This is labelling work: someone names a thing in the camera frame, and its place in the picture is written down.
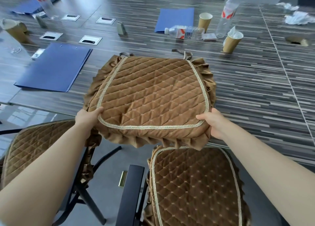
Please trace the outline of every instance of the crumpled paper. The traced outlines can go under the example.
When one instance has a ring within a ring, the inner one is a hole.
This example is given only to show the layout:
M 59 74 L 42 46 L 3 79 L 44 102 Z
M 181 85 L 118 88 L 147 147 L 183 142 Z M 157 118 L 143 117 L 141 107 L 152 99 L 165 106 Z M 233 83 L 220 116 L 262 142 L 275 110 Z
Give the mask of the crumpled paper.
M 299 9 L 299 6 L 293 6 L 290 3 L 280 2 L 276 4 L 277 6 L 283 6 L 284 9 L 290 10 L 290 11 L 296 11 Z
M 229 31 L 229 37 L 233 39 L 241 39 L 243 38 L 243 34 L 235 29 L 235 26 Z
M 289 25 L 305 25 L 307 23 L 315 23 L 315 17 L 307 12 L 295 11 L 293 15 L 286 15 L 285 22 Z

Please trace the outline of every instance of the person's right arm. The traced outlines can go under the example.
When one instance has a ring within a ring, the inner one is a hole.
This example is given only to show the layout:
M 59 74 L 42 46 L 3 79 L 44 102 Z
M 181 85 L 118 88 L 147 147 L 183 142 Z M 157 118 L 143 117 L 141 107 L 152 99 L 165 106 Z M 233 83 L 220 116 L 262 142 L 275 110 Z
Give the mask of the person's right arm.
M 315 174 L 272 149 L 216 109 L 196 116 L 212 126 L 291 226 L 315 225 Z

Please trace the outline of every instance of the plastic water bottle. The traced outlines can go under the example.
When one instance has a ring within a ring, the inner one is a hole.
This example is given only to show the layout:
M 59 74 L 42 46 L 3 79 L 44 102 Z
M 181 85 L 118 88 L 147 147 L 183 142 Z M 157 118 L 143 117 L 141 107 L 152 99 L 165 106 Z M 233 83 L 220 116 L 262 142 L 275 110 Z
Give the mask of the plastic water bottle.
M 44 9 L 46 15 L 53 20 L 60 18 L 60 13 L 56 7 L 53 6 L 50 0 L 37 0 L 41 7 Z
M 232 18 L 235 15 L 236 9 L 240 5 L 241 0 L 227 0 L 223 8 L 221 19 L 218 27 L 215 31 L 215 36 L 218 38 L 225 37 L 227 32 L 230 30 Z
M 201 40 L 204 29 L 194 26 L 175 25 L 172 28 L 165 28 L 164 34 L 176 39 Z

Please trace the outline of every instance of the floor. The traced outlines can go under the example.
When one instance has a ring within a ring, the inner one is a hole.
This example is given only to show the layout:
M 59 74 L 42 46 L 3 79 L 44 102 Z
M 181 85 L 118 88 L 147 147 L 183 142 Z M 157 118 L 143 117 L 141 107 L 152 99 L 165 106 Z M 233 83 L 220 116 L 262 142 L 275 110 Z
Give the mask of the floor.
M 61 114 L 49 113 L 19 106 L 0 106 L 0 131 L 7 129 L 24 128 L 30 125 L 43 122 L 69 119 L 71 117 Z M 4 154 L 14 135 L 0 136 L 0 154 Z M 103 155 L 116 148 L 105 139 L 95 149 L 92 164 L 95 164 Z M 100 208 L 104 217 L 107 218 L 106 225 L 115 225 L 123 189 L 118 187 L 121 172 L 128 170 L 130 164 L 144 166 L 145 175 L 148 172 L 147 159 L 151 157 L 153 145 L 146 145 L 141 148 L 123 145 L 123 149 L 108 159 L 90 181 L 88 192 Z M 280 215 L 273 207 L 258 185 L 243 168 L 241 163 L 231 153 L 235 164 L 240 169 L 240 177 L 244 182 L 243 191 L 245 201 L 250 207 L 252 215 L 252 226 L 279 226 L 281 225 Z M 100 225 L 96 217 L 86 205 L 77 204 L 68 219 L 62 224 L 72 225 Z

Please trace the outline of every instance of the blue folder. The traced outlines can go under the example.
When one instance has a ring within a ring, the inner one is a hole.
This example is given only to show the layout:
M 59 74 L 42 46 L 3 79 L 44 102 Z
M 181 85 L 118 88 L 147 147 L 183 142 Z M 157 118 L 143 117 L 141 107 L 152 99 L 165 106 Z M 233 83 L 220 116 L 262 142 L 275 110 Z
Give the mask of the blue folder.
M 65 43 L 51 43 L 14 84 L 68 92 L 92 49 Z
M 161 9 L 154 32 L 160 32 L 174 25 L 194 25 L 194 8 Z
M 34 14 L 43 11 L 43 8 L 37 0 L 27 0 L 11 9 L 12 12 L 17 14 Z

